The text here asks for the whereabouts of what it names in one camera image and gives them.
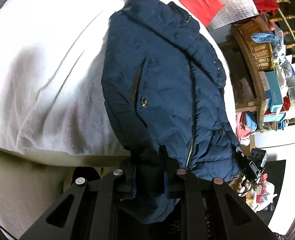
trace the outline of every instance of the white towel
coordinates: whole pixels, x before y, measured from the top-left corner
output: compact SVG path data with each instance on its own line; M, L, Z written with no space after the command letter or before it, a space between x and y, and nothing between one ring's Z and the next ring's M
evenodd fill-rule
M109 17L123 6L123 0L11 0L0 11L0 148L128 154L110 126L101 88ZM226 109L235 128L226 61L202 24L200 32L227 73Z

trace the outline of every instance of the jacket collar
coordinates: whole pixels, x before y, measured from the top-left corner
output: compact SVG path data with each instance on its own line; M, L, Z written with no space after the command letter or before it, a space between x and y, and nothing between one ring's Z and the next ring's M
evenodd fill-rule
M225 85L218 78L220 68L213 67L219 62L214 48L200 35L199 23L187 11L174 2L166 5L159 0L127 0L122 11L190 56L219 87Z

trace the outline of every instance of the jacket zipper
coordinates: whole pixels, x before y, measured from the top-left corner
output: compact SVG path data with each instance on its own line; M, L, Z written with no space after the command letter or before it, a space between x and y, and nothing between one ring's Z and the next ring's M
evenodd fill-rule
M191 138L191 145L190 145L190 150L187 156L187 160L186 160L186 165L185 165L185 169L188 170L189 169L189 165L190 165L190 160L191 160L191 156L193 154L193 149L194 149L194 140L195 140L195 78L192 72L192 66L188 60L188 69L190 72L190 76L191 76L191 92L192 92L192 138Z

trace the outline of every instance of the teal box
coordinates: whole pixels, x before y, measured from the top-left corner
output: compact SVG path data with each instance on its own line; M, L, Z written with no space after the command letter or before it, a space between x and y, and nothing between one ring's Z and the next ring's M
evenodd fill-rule
M279 81L277 80L275 71L265 72L265 75L269 83L272 95L270 111L271 113L275 113L283 106L283 98L281 95Z
M284 117L285 117L285 113L267 115L263 118L263 122L282 122L284 120Z

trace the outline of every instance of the jacket pocket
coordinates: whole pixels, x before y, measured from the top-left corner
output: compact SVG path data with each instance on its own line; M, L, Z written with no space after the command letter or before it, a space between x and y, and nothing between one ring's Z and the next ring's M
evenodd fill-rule
M132 93L131 93L131 102L134 110L136 111L136 105L138 102L138 93L139 93L139 84L142 76L143 67L146 65L147 59L144 58L140 63L138 71L135 73L133 83L132 83Z

